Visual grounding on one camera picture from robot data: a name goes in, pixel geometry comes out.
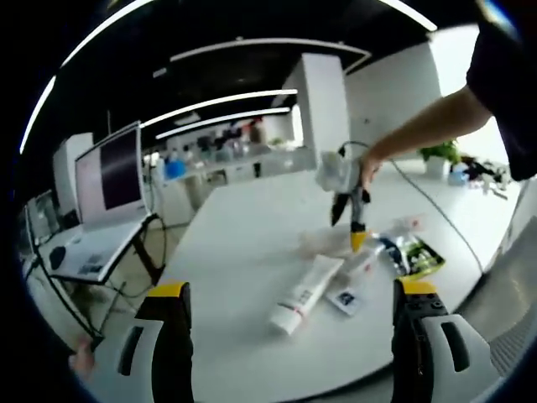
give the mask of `ceiling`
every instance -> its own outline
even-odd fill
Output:
[[[174,55],[236,41],[237,37],[315,39],[371,52],[372,58],[361,68],[426,41],[427,33],[379,0],[273,0],[263,4],[251,0],[155,0],[118,20],[59,68],[88,33],[130,2],[118,0],[110,6],[107,0],[57,9],[50,2],[39,3],[47,4],[37,5],[25,19],[25,26],[37,34],[18,50],[25,80],[20,90],[23,100],[15,113],[20,124],[13,149],[18,149],[44,87],[53,75],[56,81],[23,155],[18,157],[21,177],[44,175],[36,167],[50,165],[60,142],[74,133],[93,132],[96,139],[106,136],[108,117],[114,131],[213,98],[279,89],[305,51],[339,55],[344,68],[359,59],[347,50],[310,44],[234,46],[170,61]],[[406,3],[439,28],[477,18],[470,0]],[[41,12],[51,17],[41,18]],[[161,69],[165,73],[154,77]],[[254,98],[196,112],[201,119],[214,118],[264,109],[271,101],[271,97]],[[176,119],[146,128],[144,145],[154,145],[155,134],[175,128]],[[50,177],[41,182],[47,183],[44,190],[50,188]]]

